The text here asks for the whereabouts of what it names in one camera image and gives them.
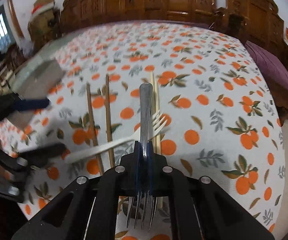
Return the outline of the grey rectangular tray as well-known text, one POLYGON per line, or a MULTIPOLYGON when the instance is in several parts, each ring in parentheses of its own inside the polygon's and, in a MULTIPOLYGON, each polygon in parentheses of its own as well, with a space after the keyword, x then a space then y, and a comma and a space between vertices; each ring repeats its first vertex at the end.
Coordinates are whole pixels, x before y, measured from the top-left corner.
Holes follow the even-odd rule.
MULTIPOLYGON (((13 91, 24 99, 45 98, 64 76, 64 70, 56 60, 48 60, 35 68, 24 80, 17 85, 14 83, 13 91)), ((35 110, 24 112, 15 111, 7 117, 12 125, 23 130, 32 120, 35 110)))

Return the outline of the purple seat cushion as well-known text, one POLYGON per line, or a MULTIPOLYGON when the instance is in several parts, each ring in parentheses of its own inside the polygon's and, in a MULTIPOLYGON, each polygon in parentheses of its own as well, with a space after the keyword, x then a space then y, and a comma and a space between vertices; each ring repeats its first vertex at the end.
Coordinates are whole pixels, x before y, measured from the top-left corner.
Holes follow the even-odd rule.
POLYGON ((245 48, 258 66, 262 75, 271 78, 273 81, 288 90, 288 71, 281 61, 269 51, 247 41, 245 48))

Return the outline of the carved wooden bench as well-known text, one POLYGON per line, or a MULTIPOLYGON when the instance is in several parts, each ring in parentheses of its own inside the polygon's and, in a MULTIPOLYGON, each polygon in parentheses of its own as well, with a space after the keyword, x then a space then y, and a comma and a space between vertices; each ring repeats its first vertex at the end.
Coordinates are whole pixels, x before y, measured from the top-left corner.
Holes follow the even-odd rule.
POLYGON ((107 22, 163 20, 207 25, 274 55, 283 47, 284 22, 273 0, 64 0, 61 30, 68 33, 107 22))

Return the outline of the cardboard boxes stack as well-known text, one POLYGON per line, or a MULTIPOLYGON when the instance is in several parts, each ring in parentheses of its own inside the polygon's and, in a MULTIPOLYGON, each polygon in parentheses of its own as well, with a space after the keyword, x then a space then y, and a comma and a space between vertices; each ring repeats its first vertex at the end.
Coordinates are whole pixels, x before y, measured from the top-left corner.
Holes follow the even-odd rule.
POLYGON ((33 6, 28 32, 35 50, 61 37, 60 10, 55 0, 36 0, 33 6))

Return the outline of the metal fork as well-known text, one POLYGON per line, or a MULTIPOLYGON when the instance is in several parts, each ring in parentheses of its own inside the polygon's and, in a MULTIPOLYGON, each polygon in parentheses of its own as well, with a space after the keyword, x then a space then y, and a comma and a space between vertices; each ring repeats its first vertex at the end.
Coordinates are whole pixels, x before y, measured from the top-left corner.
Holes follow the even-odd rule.
POLYGON ((143 83, 139 87, 139 101, 140 101, 140 114, 141 114, 141 135, 140 135, 140 144, 142 146, 141 151, 141 166, 139 168, 139 178, 141 183, 141 191, 134 197, 129 198, 128 213, 126 217, 126 225, 130 223, 131 209, 133 204, 136 203, 135 210, 135 221, 134 224, 137 224, 137 216, 141 200, 144 200, 143 215, 141 219, 141 227, 144 226, 146 210, 148 200, 153 199, 152 195, 148 191, 148 160, 147 160, 147 143, 149 142, 148 134, 151 131, 151 104, 152 104, 152 94, 153 86, 151 83, 143 83))

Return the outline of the orange print tablecloth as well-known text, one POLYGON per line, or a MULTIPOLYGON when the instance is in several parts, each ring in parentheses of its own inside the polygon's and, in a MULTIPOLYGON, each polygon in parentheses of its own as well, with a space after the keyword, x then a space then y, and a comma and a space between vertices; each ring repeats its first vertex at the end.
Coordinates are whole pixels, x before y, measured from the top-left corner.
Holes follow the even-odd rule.
MULTIPOLYGON (((87 29, 48 60, 64 70, 47 95, 49 106, 36 110, 23 130, 8 119, 0 123, 2 148, 12 157, 47 143, 67 147, 29 178, 24 202, 17 204, 25 219, 78 176, 100 175, 94 157, 64 161, 93 145, 86 83, 98 144, 103 145, 106 74, 112 138, 117 140, 139 128, 139 87, 150 82, 153 72, 156 112, 167 121, 156 137, 158 152, 185 176, 213 179, 273 232, 286 170, 281 121, 264 76, 239 40, 183 24, 108 24, 87 29)), ((19 85, 34 69, 24 68, 14 83, 19 85)))

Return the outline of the white plastic fork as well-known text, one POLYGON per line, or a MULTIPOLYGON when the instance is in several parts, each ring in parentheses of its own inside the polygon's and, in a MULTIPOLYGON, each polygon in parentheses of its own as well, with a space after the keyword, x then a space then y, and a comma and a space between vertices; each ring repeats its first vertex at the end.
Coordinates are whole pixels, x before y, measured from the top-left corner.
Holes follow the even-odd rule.
MULTIPOLYGON (((153 137, 157 136, 161 130, 166 125, 166 117, 162 116, 162 113, 158 111, 157 113, 153 114, 152 116, 152 130, 148 134, 148 139, 152 139, 153 137)), ((110 148, 115 148, 120 146, 126 142, 130 141, 139 141, 141 135, 141 129, 138 128, 131 136, 124 137, 121 139, 113 140, 112 142, 107 142, 106 144, 95 146, 88 148, 86 150, 81 150, 77 152, 70 153, 65 156, 64 161, 67 164, 72 164, 77 161, 83 160, 85 158, 94 157, 96 154, 100 154, 103 152, 108 151, 110 148)))

